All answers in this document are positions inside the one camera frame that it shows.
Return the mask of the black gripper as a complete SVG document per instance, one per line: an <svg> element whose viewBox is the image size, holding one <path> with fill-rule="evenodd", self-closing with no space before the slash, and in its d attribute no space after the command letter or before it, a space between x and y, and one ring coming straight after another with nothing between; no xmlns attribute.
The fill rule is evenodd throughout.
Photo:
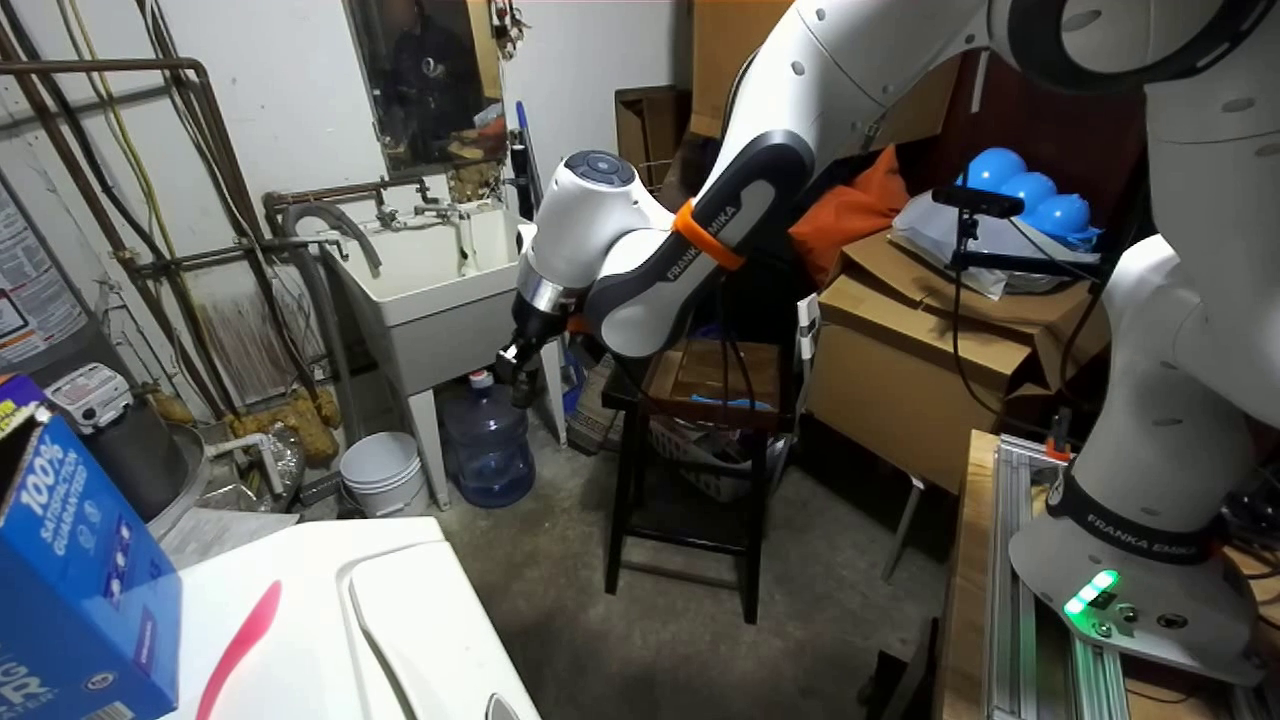
<svg viewBox="0 0 1280 720"><path fill-rule="evenodd" d="M531 363L547 339L566 329L563 310L540 310L528 300L513 303L513 336L493 357L493 375L513 389L531 384Z"/></svg>

